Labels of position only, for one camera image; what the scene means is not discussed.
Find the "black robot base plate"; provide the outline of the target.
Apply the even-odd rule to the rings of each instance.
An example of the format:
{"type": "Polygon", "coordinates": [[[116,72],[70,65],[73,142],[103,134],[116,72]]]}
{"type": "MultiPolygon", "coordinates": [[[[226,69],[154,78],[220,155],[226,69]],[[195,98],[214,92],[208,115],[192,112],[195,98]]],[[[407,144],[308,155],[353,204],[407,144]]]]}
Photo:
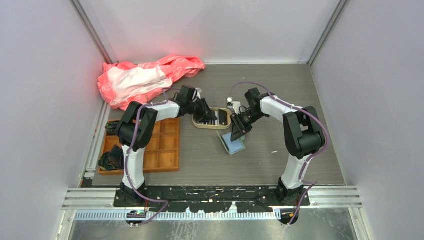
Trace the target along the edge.
{"type": "Polygon", "coordinates": [[[227,186],[145,186],[139,192],[144,200],[128,187],[115,192],[114,207],[147,207],[152,212],[164,208],[168,213],[226,213],[235,206],[237,213],[268,213],[274,207],[308,206],[309,196],[302,193],[283,197],[278,186],[227,185],[227,186]]]}

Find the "green leather card holder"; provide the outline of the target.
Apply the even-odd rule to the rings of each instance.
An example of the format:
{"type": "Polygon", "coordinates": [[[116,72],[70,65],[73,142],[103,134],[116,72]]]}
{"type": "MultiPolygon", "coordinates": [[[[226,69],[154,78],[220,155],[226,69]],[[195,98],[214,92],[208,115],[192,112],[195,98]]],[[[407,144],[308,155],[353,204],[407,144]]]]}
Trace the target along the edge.
{"type": "Polygon", "coordinates": [[[241,138],[235,141],[231,141],[231,136],[232,136],[231,132],[226,134],[220,134],[218,132],[217,135],[229,155],[234,155],[240,151],[243,151],[246,148],[244,144],[244,140],[246,138],[245,136],[242,136],[241,138]]]}

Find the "orange compartment organizer box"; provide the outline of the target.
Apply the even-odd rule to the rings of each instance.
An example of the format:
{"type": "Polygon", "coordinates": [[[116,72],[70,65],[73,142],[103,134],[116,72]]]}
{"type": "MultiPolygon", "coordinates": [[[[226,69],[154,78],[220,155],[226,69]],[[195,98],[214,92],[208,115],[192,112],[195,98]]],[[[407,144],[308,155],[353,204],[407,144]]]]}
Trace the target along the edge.
{"type": "MultiPolygon", "coordinates": [[[[122,169],[113,167],[105,159],[105,153],[110,152],[115,146],[121,147],[119,137],[113,135],[111,130],[107,130],[102,153],[97,162],[100,175],[112,176],[124,173],[122,169]]],[[[143,160],[143,172],[145,174],[180,170],[180,120],[178,118],[165,119],[155,124],[143,160]]]]}

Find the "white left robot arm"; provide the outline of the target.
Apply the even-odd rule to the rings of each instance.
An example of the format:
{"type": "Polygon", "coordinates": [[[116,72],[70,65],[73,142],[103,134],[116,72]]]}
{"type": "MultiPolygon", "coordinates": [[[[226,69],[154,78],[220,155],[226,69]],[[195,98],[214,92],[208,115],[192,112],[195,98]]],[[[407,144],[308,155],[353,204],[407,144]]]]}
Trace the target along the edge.
{"type": "Polygon", "coordinates": [[[201,123],[218,119],[199,90],[187,85],[182,86],[171,99],[156,103],[132,101],[125,110],[115,134],[123,151],[124,177],[120,189],[133,206],[138,207],[151,200],[144,192],[144,155],[156,123],[185,115],[191,115],[201,123]]]}

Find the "beige oval card tray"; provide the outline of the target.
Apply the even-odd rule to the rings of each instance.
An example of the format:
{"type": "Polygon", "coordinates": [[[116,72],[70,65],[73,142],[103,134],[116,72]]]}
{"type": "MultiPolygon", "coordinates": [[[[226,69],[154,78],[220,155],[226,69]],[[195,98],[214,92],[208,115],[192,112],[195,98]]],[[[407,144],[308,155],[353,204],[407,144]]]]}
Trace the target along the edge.
{"type": "Polygon", "coordinates": [[[214,118],[207,121],[200,121],[192,116],[193,125],[198,129],[203,130],[227,130],[232,125],[231,111],[226,108],[211,108],[214,118]]]}

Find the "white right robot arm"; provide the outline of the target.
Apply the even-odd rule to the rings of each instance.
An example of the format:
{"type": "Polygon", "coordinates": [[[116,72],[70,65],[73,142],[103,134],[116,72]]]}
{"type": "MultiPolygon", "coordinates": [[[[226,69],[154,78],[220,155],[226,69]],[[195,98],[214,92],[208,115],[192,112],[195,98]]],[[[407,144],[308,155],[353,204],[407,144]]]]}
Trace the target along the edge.
{"type": "Polygon", "coordinates": [[[227,152],[235,154],[244,149],[244,137],[258,120],[273,117],[281,122],[289,157],[278,179],[275,195],[281,204],[291,205],[302,195],[305,172],[312,158],[326,147],[328,131],[312,106],[289,104],[271,92],[260,93],[257,88],[249,89],[245,98],[249,105],[245,110],[241,109],[239,101],[227,99],[227,107],[234,110],[230,116],[232,130],[221,136],[221,140],[227,152]]]}

